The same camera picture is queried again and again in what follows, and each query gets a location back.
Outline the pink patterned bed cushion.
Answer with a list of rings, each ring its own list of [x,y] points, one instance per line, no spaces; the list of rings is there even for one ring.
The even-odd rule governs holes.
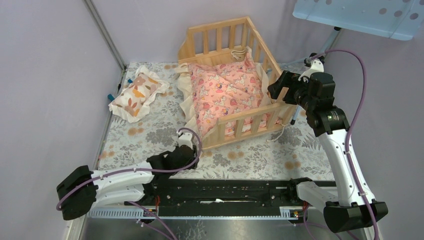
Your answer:
[[[220,117],[244,113],[271,104],[267,87],[269,78],[252,49],[233,50],[232,63],[215,66],[182,63],[177,88],[183,93],[179,104],[185,115],[185,127],[200,137],[212,133]]]

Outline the wooden pet bed frame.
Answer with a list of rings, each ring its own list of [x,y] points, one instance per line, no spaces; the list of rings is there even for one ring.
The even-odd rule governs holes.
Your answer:
[[[249,17],[240,17],[214,23],[192,26],[178,51],[178,63],[196,63],[216,66],[236,62],[232,51],[251,48],[254,62],[261,64],[269,80],[276,82],[282,70],[265,41]],[[283,94],[270,97],[269,105],[218,118],[212,133],[201,137],[204,149],[212,149],[239,142],[261,134],[283,130],[289,123],[295,107],[283,102]]]

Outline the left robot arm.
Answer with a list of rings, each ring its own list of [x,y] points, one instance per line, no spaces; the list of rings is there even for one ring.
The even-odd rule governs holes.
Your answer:
[[[57,211],[65,221],[84,216],[96,207],[155,200],[153,184],[169,179],[184,170],[195,169],[203,150],[202,140],[194,130],[177,130],[177,146],[172,151],[152,155],[147,160],[112,170],[77,167],[56,187]]]

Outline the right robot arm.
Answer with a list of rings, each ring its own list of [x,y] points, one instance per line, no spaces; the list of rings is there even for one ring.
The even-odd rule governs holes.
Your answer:
[[[336,84],[319,60],[302,74],[283,71],[268,87],[272,99],[287,88],[283,101],[305,110],[306,120],[322,145],[334,176],[337,193],[317,186],[311,179],[292,179],[287,201],[293,206],[307,202],[318,209],[333,233],[369,228],[389,210],[377,201],[359,167],[344,111],[334,105]]]

